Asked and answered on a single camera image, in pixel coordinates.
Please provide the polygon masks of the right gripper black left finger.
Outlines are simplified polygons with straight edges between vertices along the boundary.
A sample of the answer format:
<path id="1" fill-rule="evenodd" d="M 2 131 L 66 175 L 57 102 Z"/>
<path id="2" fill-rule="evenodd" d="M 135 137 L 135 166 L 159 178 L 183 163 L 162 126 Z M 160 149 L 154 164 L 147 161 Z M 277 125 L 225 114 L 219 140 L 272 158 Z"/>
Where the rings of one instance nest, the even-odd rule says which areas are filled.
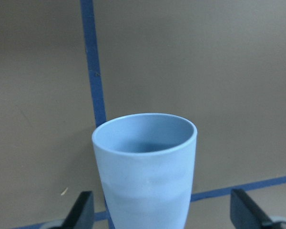
<path id="1" fill-rule="evenodd" d="M 61 229 L 92 229 L 94 224 L 94 201 L 92 191 L 83 191 L 78 196 Z"/>

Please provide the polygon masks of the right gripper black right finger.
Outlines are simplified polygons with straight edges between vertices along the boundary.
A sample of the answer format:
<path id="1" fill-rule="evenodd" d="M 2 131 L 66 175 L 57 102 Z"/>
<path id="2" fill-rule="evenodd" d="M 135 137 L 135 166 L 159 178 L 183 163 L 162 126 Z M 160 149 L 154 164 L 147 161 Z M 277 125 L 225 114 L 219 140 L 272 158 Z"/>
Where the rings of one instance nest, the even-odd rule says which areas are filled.
<path id="1" fill-rule="evenodd" d="M 230 219 L 236 229 L 276 229 L 276 224 L 242 189 L 232 189 Z"/>

